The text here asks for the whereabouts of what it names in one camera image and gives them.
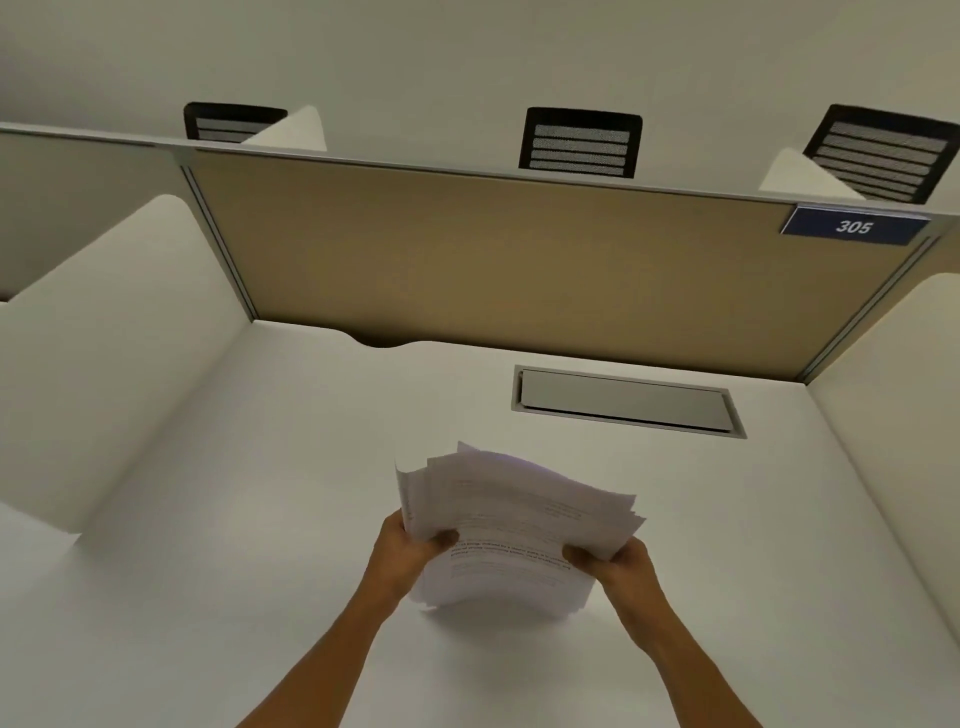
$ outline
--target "desk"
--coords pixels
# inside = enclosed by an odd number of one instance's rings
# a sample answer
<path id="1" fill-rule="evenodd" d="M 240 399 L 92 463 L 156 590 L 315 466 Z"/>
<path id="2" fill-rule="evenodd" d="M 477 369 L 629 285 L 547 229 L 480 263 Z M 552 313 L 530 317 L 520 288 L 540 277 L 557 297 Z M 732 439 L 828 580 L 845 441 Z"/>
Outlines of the desk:
<path id="1" fill-rule="evenodd" d="M 514 366 L 730 390 L 746 440 L 510 408 Z M 458 439 L 636 493 L 664 589 L 768 728 L 955 725 L 960 650 L 800 384 L 256 322 L 5 614 L 0 724 L 231 726 L 334 619 L 403 467 Z M 345 726 L 674 725 L 598 590 L 387 622 Z"/>

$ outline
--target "blue sign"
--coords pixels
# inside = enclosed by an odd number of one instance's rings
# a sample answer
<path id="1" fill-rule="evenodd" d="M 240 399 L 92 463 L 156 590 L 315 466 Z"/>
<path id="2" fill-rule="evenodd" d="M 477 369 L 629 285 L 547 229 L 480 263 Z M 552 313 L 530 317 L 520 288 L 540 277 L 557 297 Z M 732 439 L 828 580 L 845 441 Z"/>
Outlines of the blue sign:
<path id="1" fill-rule="evenodd" d="M 780 234 L 909 245 L 928 222 L 928 217 L 906 213 L 797 205 Z"/>

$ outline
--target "person's left arm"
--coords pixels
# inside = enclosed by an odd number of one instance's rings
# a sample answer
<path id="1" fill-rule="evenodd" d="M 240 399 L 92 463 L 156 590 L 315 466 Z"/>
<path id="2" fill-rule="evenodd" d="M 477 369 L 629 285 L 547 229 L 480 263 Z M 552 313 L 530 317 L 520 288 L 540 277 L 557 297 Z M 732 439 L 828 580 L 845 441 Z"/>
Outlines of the person's left arm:
<path id="1" fill-rule="evenodd" d="M 415 542 L 403 529 L 399 511 L 388 516 L 347 608 L 237 728 L 339 726 L 380 625 L 413 588 L 427 562 L 456 543 L 455 531 Z"/>

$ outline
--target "person's left hand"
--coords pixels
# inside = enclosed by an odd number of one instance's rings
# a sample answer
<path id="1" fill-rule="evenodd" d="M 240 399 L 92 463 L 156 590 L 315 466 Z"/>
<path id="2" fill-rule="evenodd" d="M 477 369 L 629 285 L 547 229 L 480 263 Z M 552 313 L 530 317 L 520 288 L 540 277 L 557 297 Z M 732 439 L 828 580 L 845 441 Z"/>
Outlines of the person's left hand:
<path id="1" fill-rule="evenodd" d="M 441 531 L 429 541 L 414 541 L 403 528 L 400 511 L 390 514 L 373 545 L 357 597 L 383 609 L 385 619 L 413 589 L 423 567 L 456 544 L 458 538 L 456 531 Z"/>

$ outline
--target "paper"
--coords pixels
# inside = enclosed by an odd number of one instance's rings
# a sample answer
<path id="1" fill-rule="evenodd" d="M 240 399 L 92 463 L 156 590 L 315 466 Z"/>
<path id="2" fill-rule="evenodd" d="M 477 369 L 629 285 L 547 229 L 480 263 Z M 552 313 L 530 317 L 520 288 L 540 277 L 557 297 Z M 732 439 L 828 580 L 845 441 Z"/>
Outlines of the paper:
<path id="1" fill-rule="evenodd" d="M 558 617 L 576 612 L 593 579 L 566 562 L 563 545 L 610 558 L 644 521 L 632 510 L 634 496 L 463 443 L 396 478 L 404 527 L 415 539 L 460 532 L 457 545 L 427 565 L 411 592 L 431 607 L 495 596 Z"/>

